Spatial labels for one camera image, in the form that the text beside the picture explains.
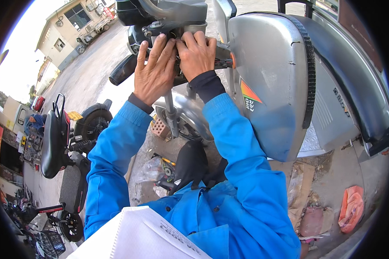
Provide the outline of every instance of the rear shock absorber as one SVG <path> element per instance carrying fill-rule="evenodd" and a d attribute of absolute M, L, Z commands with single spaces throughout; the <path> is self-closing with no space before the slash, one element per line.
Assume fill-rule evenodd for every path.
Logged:
<path fill-rule="evenodd" d="M 88 146 L 91 146 L 93 145 L 94 143 L 96 143 L 97 140 L 85 140 L 85 141 L 82 141 L 82 142 L 78 142 L 78 143 L 75 143 L 75 144 L 72 144 L 70 145 L 69 147 L 69 151 L 72 152 L 72 151 L 78 151 L 79 149 L 81 148 L 86 148 Z"/>

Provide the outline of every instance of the silver front fender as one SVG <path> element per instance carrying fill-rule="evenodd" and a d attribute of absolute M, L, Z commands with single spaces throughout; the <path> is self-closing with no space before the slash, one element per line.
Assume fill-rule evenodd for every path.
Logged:
<path fill-rule="evenodd" d="M 187 98 L 187 96 L 172 92 L 173 104 L 177 109 L 177 116 L 193 127 L 200 136 L 206 141 L 213 141 L 213 136 L 209 130 L 209 123 L 202 114 L 204 104 L 198 104 L 196 101 Z M 166 109 L 164 97 L 158 99 L 153 107 Z"/>

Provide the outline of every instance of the person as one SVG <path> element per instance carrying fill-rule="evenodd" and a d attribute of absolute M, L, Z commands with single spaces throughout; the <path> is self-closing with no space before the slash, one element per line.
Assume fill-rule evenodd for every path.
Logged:
<path fill-rule="evenodd" d="M 38 134 L 43 136 L 45 132 L 46 115 L 32 114 L 29 116 L 29 120 L 24 125 L 24 132 L 29 135 L 29 127 L 34 127 Z"/>
<path fill-rule="evenodd" d="M 202 144 L 187 142 L 176 161 L 172 195 L 142 205 L 212 258 L 299 258 L 301 244 L 287 215 L 285 175 L 271 170 L 251 123 L 216 75 L 216 44 L 203 32 L 186 32 L 181 39 L 168 41 L 161 34 L 145 65 L 148 43 L 141 43 L 135 90 L 88 156 L 85 243 L 130 206 L 124 174 L 145 140 L 152 104 L 172 88 L 178 51 L 182 72 L 205 103 L 202 112 L 223 159 L 217 172 L 208 173 Z M 115 243 L 126 245 L 127 240 Z"/>

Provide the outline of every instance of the hand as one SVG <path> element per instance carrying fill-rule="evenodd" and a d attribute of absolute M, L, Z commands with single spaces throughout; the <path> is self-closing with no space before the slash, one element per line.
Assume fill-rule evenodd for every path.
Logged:
<path fill-rule="evenodd" d="M 196 76 L 215 69 L 216 39 L 204 36 L 202 31 L 185 32 L 176 41 L 180 56 L 180 69 L 186 79 L 192 81 Z"/>
<path fill-rule="evenodd" d="M 151 49 L 147 65 L 144 61 L 148 42 L 141 43 L 135 69 L 134 94 L 148 106 L 173 87 L 177 54 L 175 43 L 175 39 L 170 39 L 166 44 L 166 36 L 160 34 Z"/>

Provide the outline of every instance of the wire basket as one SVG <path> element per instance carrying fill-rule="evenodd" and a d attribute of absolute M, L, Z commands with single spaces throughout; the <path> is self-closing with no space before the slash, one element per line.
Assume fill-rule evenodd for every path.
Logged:
<path fill-rule="evenodd" d="M 35 238 L 44 253 L 50 257 L 58 258 L 66 251 L 62 238 L 56 231 L 43 230 L 42 232 L 35 234 Z"/>

